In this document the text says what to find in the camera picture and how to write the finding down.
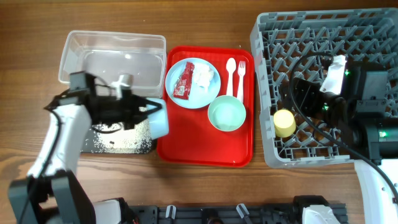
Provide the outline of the white plastic fork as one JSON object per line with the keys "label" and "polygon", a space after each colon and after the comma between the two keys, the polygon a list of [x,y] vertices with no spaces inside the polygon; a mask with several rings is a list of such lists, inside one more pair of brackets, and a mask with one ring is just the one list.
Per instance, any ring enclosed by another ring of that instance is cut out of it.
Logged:
{"label": "white plastic fork", "polygon": [[243,96],[244,96],[244,76],[246,74],[246,62],[240,61],[238,65],[238,75],[239,75],[239,84],[238,84],[238,92],[237,92],[237,99],[243,103]]}

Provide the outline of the white plastic spoon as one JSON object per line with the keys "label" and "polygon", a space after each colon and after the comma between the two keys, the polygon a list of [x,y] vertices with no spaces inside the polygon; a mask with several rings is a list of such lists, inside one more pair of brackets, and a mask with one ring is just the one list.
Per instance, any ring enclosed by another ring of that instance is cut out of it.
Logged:
{"label": "white plastic spoon", "polygon": [[228,59],[226,63],[226,69],[228,72],[228,83],[227,83],[226,94],[228,96],[233,96],[233,73],[236,70],[236,61],[234,58]]}

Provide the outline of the yellow plastic cup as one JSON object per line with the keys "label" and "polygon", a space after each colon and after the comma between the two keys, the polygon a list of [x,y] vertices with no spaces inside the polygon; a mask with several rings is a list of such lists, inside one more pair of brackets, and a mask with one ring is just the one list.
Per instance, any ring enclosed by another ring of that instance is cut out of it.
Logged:
{"label": "yellow plastic cup", "polygon": [[291,136],[296,130],[295,118],[289,110],[278,110],[274,113],[275,135],[280,138]]}

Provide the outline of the white napkin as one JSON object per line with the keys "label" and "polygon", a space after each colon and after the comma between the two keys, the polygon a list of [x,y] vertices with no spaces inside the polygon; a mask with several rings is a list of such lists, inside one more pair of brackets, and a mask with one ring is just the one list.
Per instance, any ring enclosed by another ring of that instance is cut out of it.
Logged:
{"label": "white napkin", "polygon": [[197,63],[193,70],[193,81],[205,92],[208,91],[210,83],[214,77],[214,71],[207,64]]}

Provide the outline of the red ketchup packet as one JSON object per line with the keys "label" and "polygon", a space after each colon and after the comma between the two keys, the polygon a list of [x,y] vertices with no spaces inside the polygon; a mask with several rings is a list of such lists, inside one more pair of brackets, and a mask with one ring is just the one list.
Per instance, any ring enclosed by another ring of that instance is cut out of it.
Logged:
{"label": "red ketchup packet", "polygon": [[173,97],[188,100],[192,87],[194,64],[187,62],[184,71],[179,76],[173,91]]}

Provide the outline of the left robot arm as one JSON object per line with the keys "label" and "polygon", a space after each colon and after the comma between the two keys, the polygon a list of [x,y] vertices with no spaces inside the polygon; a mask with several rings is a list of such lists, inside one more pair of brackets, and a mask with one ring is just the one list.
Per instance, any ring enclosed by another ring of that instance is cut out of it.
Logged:
{"label": "left robot arm", "polygon": [[123,129],[159,118],[167,122],[165,101],[132,93],[116,82],[116,95],[98,95],[95,75],[70,74],[70,86],[45,107],[50,126],[26,178],[11,182],[8,198],[18,223],[139,223],[123,198],[92,203],[75,172],[87,132],[95,125]]}

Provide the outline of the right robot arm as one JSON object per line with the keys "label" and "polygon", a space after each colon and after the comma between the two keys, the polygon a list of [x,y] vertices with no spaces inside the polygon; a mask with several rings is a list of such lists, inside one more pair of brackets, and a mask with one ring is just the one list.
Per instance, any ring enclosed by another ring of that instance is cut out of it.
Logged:
{"label": "right robot arm", "polygon": [[319,85],[292,77],[289,96],[307,122],[340,130],[343,146],[356,156],[366,223],[397,223],[397,118],[386,116],[388,71],[378,63],[332,60]]}

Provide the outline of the large light blue plate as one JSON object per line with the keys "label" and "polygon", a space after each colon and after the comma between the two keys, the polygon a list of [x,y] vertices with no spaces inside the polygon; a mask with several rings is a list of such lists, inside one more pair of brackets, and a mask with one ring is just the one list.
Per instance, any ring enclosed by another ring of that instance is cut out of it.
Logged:
{"label": "large light blue plate", "polygon": [[[173,97],[173,91],[175,84],[179,76],[184,71],[187,62],[191,62],[194,65],[197,63],[207,64],[214,71],[214,77],[210,83],[207,92],[202,87],[199,87],[192,80],[192,87],[188,100],[182,100],[180,98]],[[177,105],[187,109],[197,109],[209,105],[219,94],[221,89],[221,78],[217,69],[208,61],[200,58],[186,58],[178,61],[168,70],[165,78],[165,90],[169,98]]]}

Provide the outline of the small light blue bowl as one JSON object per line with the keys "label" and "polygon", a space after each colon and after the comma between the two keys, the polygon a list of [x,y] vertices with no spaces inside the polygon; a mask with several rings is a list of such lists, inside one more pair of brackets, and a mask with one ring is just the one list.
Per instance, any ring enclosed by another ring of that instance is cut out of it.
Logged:
{"label": "small light blue bowl", "polygon": [[169,133],[169,119],[167,115],[166,102],[160,98],[147,98],[150,101],[159,103],[161,109],[151,113],[147,119],[149,121],[149,131],[152,139],[158,139]]}

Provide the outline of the mint green bowl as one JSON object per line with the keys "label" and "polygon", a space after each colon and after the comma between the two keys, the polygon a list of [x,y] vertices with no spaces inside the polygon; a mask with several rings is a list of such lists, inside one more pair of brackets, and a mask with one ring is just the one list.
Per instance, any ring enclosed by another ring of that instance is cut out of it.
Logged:
{"label": "mint green bowl", "polygon": [[246,120],[246,108],[233,96],[215,98],[208,107],[208,119],[213,127],[223,132],[239,129]]}

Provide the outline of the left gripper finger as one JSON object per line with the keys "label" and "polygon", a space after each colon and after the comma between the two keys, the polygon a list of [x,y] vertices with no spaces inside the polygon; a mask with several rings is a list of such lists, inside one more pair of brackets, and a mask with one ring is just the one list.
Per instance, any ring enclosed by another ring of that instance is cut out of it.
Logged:
{"label": "left gripper finger", "polygon": [[157,120],[157,115],[161,112],[160,108],[152,108],[144,110],[138,109],[136,114],[134,115],[134,123],[139,124],[144,120],[148,119],[149,122],[155,122]]}
{"label": "left gripper finger", "polygon": [[148,105],[153,106],[153,109],[160,110],[162,109],[161,100],[158,98],[145,98],[142,96],[134,95],[134,104],[136,107],[147,107]]}

